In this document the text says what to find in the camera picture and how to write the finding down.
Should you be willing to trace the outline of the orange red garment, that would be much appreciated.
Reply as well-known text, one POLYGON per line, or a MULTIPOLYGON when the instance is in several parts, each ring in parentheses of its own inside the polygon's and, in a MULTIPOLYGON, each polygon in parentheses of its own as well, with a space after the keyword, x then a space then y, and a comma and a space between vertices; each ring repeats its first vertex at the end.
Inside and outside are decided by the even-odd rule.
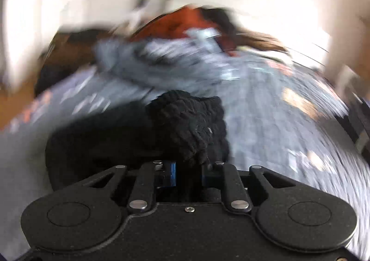
POLYGON ((184 6, 174 12, 162 14, 141 27, 129 41, 149 38, 183 39, 190 28, 214 28, 219 32, 216 41, 224 52, 236 49, 236 27, 223 8, 184 6))

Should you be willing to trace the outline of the black pants garment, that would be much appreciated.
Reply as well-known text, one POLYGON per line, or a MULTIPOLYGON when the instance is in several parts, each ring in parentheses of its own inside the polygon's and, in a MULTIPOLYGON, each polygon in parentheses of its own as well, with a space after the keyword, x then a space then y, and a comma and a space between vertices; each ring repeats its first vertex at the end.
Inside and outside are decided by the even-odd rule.
POLYGON ((221 99, 168 91, 149 104, 131 101, 56 130, 45 148, 54 191, 116 165, 131 170, 149 161, 190 166, 227 162, 221 99))

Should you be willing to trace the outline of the grey crumpled garment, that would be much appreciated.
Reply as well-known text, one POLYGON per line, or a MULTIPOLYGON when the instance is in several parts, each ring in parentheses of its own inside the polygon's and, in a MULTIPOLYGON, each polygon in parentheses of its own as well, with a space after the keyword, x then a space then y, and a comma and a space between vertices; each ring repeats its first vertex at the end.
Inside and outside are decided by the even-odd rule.
POLYGON ((190 28, 182 39, 104 39, 93 50, 104 73, 149 87, 193 92, 240 77, 217 36, 213 28, 190 28))

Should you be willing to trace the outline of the dark brown garment pile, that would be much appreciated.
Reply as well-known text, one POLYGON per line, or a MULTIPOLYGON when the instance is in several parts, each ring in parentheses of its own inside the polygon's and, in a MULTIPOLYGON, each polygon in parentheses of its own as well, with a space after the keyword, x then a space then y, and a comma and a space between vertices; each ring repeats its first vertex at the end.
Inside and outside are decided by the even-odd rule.
POLYGON ((57 32, 41 55, 41 69, 34 95, 39 96, 80 68, 94 64, 94 45, 111 36, 111 32, 102 28, 57 32))

